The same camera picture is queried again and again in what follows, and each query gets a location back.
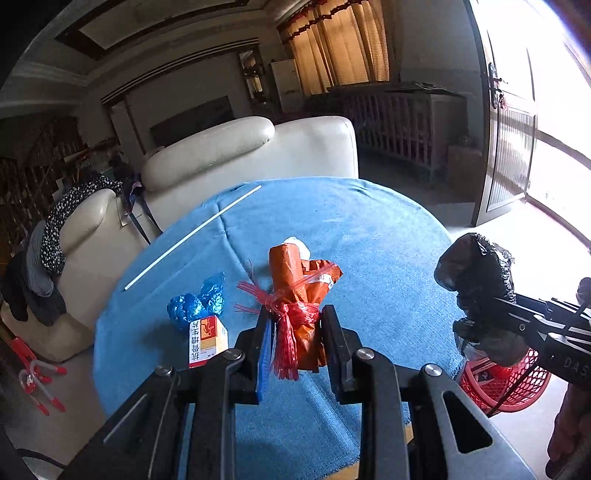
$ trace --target white stick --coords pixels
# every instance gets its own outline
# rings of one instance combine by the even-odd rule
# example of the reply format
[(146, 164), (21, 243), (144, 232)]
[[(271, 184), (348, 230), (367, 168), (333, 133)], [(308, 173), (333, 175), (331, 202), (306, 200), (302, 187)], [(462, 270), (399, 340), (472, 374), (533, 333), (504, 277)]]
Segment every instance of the white stick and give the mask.
[(185, 235), (183, 238), (181, 238), (178, 242), (176, 242), (173, 246), (171, 246), (168, 250), (166, 250), (166, 252), (164, 252), (162, 255), (160, 255), (156, 260), (154, 260), (150, 265), (148, 265), (147, 268), (144, 269), (144, 271), (142, 273), (140, 273), (137, 277), (135, 277), (132, 281), (130, 281), (127, 286), (125, 287), (125, 290), (129, 290), (129, 288), (135, 283), (137, 282), (140, 278), (142, 278), (144, 275), (146, 275), (146, 273), (148, 273), (150, 270), (152, 270), (152, 268), (158, 264), (158, 262), (160, 262), (160, 260), (162, 260), (164, 257), (166, 257), (170, 252), (172, 252), (175, 248), (177, 248), (179, 245), (183, 244), (184, 242), (186, 242), (189, 238), (191, 238), (193, 235), (195, 235), (199, 230), (201, 230), (204, 226), (206, 226), (208, 223), (213, 222), (217, 217), (219, 217), (221, 214), (227, 212), (230, 208), (232, 208), (234, 205), (236, 205), (237, 203), (240, 203), (241, 201), (243, 201), (246, 197), (248, 197), (250, 194), (255, 193), (257, 190), (259, 190), (262, 187), (262, 185), (256, 186), (255, 188), (253, 188), (250, 192), (245, 193), (244, 195), (242, 195), (238, 200), (234, 200), (230, 205), (228, 205), (227, 207), (223, 208), (222, 210), (220, 210), (218, 213), (216, 213), (214, 216), (212, 216), (210, 219), (205, 220), (201, 225), (199, 225), (195, 230), (193, 230), (192, 232), (188, 233), (187, 235)]

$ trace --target black plastic bag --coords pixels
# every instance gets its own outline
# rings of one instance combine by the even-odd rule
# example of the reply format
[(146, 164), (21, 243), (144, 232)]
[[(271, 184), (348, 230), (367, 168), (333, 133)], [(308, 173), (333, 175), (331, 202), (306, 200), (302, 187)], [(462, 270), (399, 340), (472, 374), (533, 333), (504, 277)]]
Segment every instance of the black plastic bag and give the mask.
[(511, 254), (479, 233), (458, 238), (439, 259), (435, 281), (457, 292), (457, 305), (466, 318), (454, 322), (456, 343), (470, 360), (488, 356), (509, 367), (519, 362), (528, 347), (520, 336), (501, 330), (487, 316), (486, 306), (495, 297), (515, 303)]

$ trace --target white cabinet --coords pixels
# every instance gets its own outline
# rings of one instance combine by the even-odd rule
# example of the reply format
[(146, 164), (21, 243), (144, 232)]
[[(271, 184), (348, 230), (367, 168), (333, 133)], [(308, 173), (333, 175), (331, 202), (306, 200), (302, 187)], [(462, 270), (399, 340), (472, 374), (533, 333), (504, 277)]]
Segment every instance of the white cabinet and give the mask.
[(304, 94), (301, 91), (300, 78), (295, 60), (275, 61), (271, 63), (273, 77), (277, 85), (281, 109), (284, 113), (298, 112), (304, 106)]

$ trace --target tiled floor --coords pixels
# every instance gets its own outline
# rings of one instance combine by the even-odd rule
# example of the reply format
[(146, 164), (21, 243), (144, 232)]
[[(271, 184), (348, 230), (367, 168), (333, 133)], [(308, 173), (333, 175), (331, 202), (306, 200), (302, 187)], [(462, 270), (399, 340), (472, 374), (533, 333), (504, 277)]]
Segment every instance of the tiled floor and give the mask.
[[(429, 187), (426, 179), (391, 160), (360, 155), (362, 178), (398, 190), (425, 206), (453, 237), (466, 231), (473, 204), (461, 203), (446, 186)], [(512, 252), (515, 288), (533, 297), (552, 296), (574, 300), (579, 280), (591, 273), (591, 255), (573, 236), (530, 205), (519, 205), (512, 212), (476, 229)], [(68, 374), (51, 385), (66, 405), (65, 414), (55, 410), (43, 416), (13, 381), (4, 382), (4, 403), (0, 404), (0, 423), (5, 423), (17, 447), (45, 453), (69, 463), (76, 452), (105, 421), (92, 382), (92, 350), (66, 362)], [(545, 449), (560, 406), (565, 383), (553, 378), (546, 392), (532, 407), (513, 414), (499, 414), (493, 422), (515, 446), (537, 474), (545, 479)], [(53, 479), (59, 470), (32, 460), (33, 470)]]

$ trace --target blue plastic bag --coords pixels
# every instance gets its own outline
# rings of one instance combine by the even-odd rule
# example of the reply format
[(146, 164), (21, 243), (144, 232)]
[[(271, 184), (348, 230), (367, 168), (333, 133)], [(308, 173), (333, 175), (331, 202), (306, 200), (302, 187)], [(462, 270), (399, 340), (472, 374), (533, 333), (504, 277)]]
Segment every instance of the blue plastic bag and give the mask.
[(203, 282), (198, 296), (192, 293), (173, 297), (168, 302), (168, 316), (181, 332), (189, 332), (189, 324), (211, 315), (219, 317), (223, 312), (224, 274), (220, 272)]

